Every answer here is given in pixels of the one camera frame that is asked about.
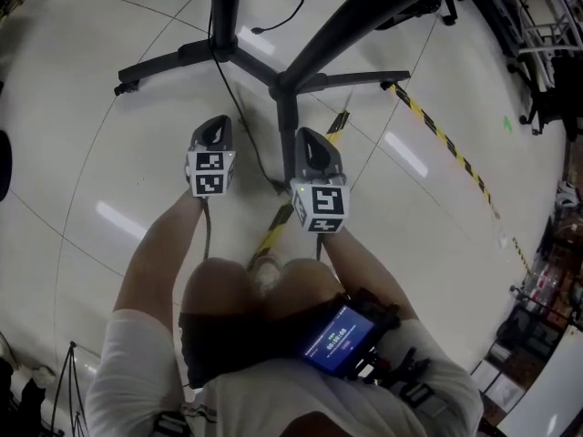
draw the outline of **tiled floor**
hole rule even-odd
[[[241,0],[240,43],[283,69],[343,0]],[[210,0],[26,0],[0,27],[0,126],[14,176],[0,205],[0,331],[30,361],[60,368],[71,340],[100,353],[107,316],[145,229],[185,189],[182,167],[195,127],[236,110],[212,63],[156,76],[115,99],[117,71],[206,36]],[[374,32],[324,71],[407,69],[409,94],[478,169],[502,230],[474,181],[403,103],[377,86],[302,96],[301,125],[324,132],[350,98],[340,150],[353,185],[348,228],[403,284],[446,352],[472,367],[524,276],[511,243],[531,260],[552,209],[564,132],[521,127],[520,90],[469,1],[457,25],[434,15]],[[234,66],[225,73],[244,105],[268,173],[281,176],[274,104]],[[512,131],[504,128],[504,118]],[[405,144],[416,157],[399,152]],[[247,137],[226,198],[211,203],[211,254],[246,262],[282,198],[257,179]],[[115,216],[133,222],[122,229]],[[179,275],[178,303],[200,261],[204,224]],[[293,220],[275,252],[309,257],[314,241]],[[85,372],[97,359],[86,355]],[[84,374],[85,380],[90,374]]]

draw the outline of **small screen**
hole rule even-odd
[[[373,327],[368,319],[343,306],[303,358],[325,371],[335,372]]]

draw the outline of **black shorts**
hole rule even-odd
[[[182,356],[189,386],[202,387],[228,372],[273,358],[297,358],[334,315],[333,302],[266,322],[259,312],[230,316],[179,317]]]

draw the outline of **yellow and black tape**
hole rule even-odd
[[[480,188],[480,191],[482,191],[482,194],[486,198],[488,204],[494,211],[496,218],[499,219],[498,212],[494,207],[494,203],[492,202],[492,195],[490,194],[490,191],[488,191],[488,188],[486,187],[484,180],[478,175],[476,169],[472,167],[472,165],[467,161],[467,159],[462,155],[462,153],[457,149],[457,147],[455,147],[454,142],[447,136],[446,133],[444,133],[444,131],[438,125],[435,124],[434,120],[431,117],[429,117],[429,115],[427,115],[425,111],[421,107],[419,107],[419,105],[412,98],[410,98],[409,95],[400,86],[394,84],[391,86],[391,89],[403,101],[403,103],[411,109],[412,112],[414,112],[419,118],[421,118],[424,124],[431,130],[433,134],[437,136],[437,138],[442,142],[442,144],[447,147],[447,150],[449,150],[449,152],[455,157],[455,160],[460,165],[460,167],[462,167],[472,177],[472,179],[476,182],[476,184]],[[527,259],[525,258],[522,249],[520,248],[520,246],[518,246],[517,239],[513,237],[512,242],[514,243],[518,256],[520,256],[520,260],[522,260],[522,263],[524,264],[525,269],[527,270],[527,274],[530,275],[530,267],[528,266]]]
[[[326,139],[328,139],[332,144],[335,144],[340,139],[343,129],[346,126],[346,122],[348,121],[349,115],[350,114],[346,110],[342,111],[334,119],[330,128],[328,128]],[[280,239],[283,229],[285,228],[285,224],[288,223],[292,214],[292,200],[287,199],[271,221],[270,227],[267,230],[267,234],[261,241],[259,247],[255,250],[253,257],[247,266],[247,270],[252,270],[253,266],[255,265],[255,261],[261,256],[265,256],[270,252],[271,248],[273,248],[275,243]]]

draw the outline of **cable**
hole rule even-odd
[[[71,357],[69,358],[69,419],[71,420],[71,432],[75,435],[75,420],[73,418],[73,393],[71,387],[73,386],[73,351],[71,351]]]
[[[87,419],[85,417],[85,409],[83,408],[83,400],[81,399],[81,390],[79,389],[79,380],[77,378],[77,362],[75,361],[75,351],[72,351],[73,355],[73,374],[75,376],[75,388],[77,389],[77,399],[79,400],[79,408],[81,408],[81,416],[83,416],[83,422],[85,423],[85,427],[87,427]]]
[[[241,109],[239,102],[235,98],[233,91],[230,89],[229,81],[227,81],[225,74],[222,72],[222,69],[220,68],[219,60],[217,60],[217,57],[215,56],[215,51],[214,51],[214,48],[212,47],[212,42],[210,40],[210,27],[211,27],[211,25],[212,25],[212,8],[210,9],[209,28],[207,30],[207,41],[209,43],[210,54],[212,55],[212,59],[215,61],[215,65],[219,69],[220,77],[222,78],[223,82],[225,83],[225,87],[229,91],[230,98],[232,99],[233,103],[235,104],[235,107],[237,108],[237,111],[239,112],[241,122],[243,124],[243,127],[245,128],[245,132],[248,134],[251,145],[253,146],[253,150],[255,151],[255,157],[257,158],[257,163],[259,164],[261,174],[269,182],[269,184],[275,190],[275,192],[277,194],[280,194],[283,190],[285,190],[285,187],[283,187],[277,181],[268,177],[268,175],[265,171],[265,168],[263,167],[263,162],[261,162],[261,156],[259,153],[259,149],[257,148],[257,143],[255,142],[255,138],[253,137],[253,134],[251,133],[251,129],[249,128],[249,125],[247,123],[247,119],[243,115],[243,110]]]
[[[298,5],[298,7],[294,10],[294,12],[291,14],[291,16],[288,19],[286,19],[284,21],[281,21],[279,24],[273,25],[272,27],[253,27],[251,29],[251,32],[253,34],[261,34],[261,33],[264,33],[266,31],[271,31],[272,29],[275,29],[277,27],[280,27],[282,25],[285,25],[286,23],[288,23],[289,21],[291,21],[294,16],[296,16],[298,14],[298,12],[300,11],[300,9],[303,6],[303,2],[305,2],[305,0],[300,0],[300,4]]]
[[[324,242],[324,234],[318,233],[318,236],[316,237],[316,260],[320,260],[320,257],[322,255],[323,242]]]
[[[202,256],[202,260],[207,260],[209,258],[210,252],[210,211],[209,211],[209,200],[202,198],[200,200],[202,202],[202,211],[204,212],[204,218],[207,220],[207,240],[204,244],[204,256]]]
[[[58,379],[58,385],[56,386],[55,393],[55,403],[53,404],[53,413],[51,416],[50,433],[51,435],[56,435],[55,433],[55,417],[56,408],[58,406],[59,393],[61,392],[61,386],[63,385],[63,379],[65,378],[65,371],[68,366],[68,406],[69,406],[69,420],[71,424],[71,432],[73,437],[82,436],[85,437],[83,432],[83,425],[79,419],[79,414],[83,416],[83,421],[85,422],[85,427],[87,427],[87,420],[85,417],[85,410],[83,408],[83,400],[81,399],[81,390],[79,389],[79,381],[77,377],[77,366],[75,364],[75,347],[77,345],[74,341],[71,341],[68,351],[66,352],[65,362],[63,363],[63,368],[61,369],[61,374]],[[79,407],[81,412],[77,412],[75,418],[73,417],[73,379],[75,379],[75,388],[77,390],[77,399],[79,401]]]
[[[65,376],[65,370],[66,370],[66,362],[69,360],[69,357],[71,355],[71,347],[69,347],[69,350],[66,352],[66,357],[65,357],[65,363],[63,364],[63,369],[61,370],[61,375],[58,378],[58,385],[56,386],[56,393],[55,393],[55,403],[53,404],[53,414],[51,416],[51,434],[55,433],[55,416],[56,416],[56,406],[58,404],[58,394],[61,392],[61,385],[63,383],[63,377]]]

